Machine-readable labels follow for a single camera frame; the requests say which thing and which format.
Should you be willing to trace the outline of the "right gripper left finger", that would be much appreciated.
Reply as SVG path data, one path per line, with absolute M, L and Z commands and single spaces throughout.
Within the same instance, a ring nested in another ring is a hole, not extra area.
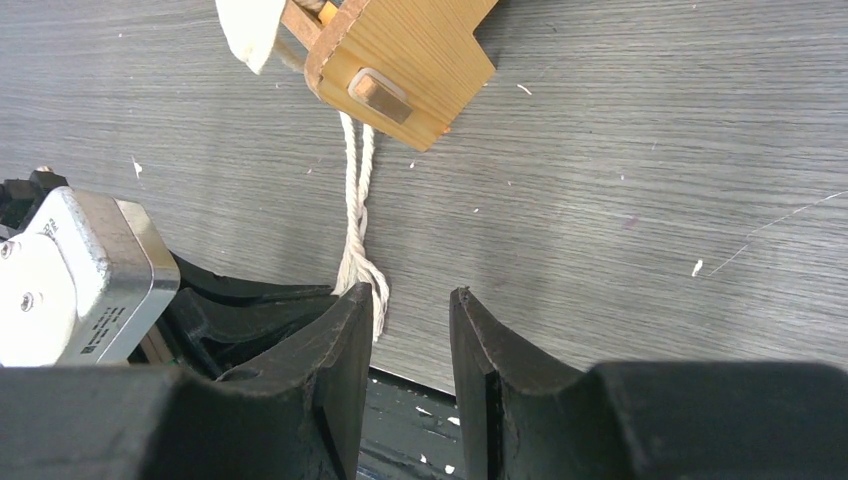
M 5 479 L 352 479 L 372 347 L 360 283 L 209 380 L 176 366 L 5 368 Z

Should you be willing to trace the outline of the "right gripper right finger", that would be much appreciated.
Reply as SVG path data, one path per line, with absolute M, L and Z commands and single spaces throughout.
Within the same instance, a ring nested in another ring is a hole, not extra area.
M 573 368 L 468 289 L 450 341 L 471 479 L 843 479 L 847 374 L 788 361 Z

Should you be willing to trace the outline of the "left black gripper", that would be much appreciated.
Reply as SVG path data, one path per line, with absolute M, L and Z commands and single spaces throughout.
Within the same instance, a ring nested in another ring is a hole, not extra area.
M 51 191 L 63 186 L 71 187 L 49 170 L 4 180 L 1 246 L 29 225 Z M 316 320 L 336 300 L 324 285 L 220 276 L 169 251 L 180 271 L 179 288 L 124 363 L 179 364 L 217 378 Z

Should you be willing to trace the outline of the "pink checkered duck mattress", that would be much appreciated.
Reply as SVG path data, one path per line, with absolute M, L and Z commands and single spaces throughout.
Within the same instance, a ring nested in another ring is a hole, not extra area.
M 272 56 L 285 0 L 216 0 L 231 53 L 259 75 Z

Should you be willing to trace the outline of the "wooden pet bed frame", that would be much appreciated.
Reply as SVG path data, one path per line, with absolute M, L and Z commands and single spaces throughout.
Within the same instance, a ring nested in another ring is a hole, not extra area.
M 307 49 L 305 81 L 321 101 L 426 151 L 495 72 L 474 32 L 496 3 L 344 1 L 314 13 L 289 1 L 280 22 Z

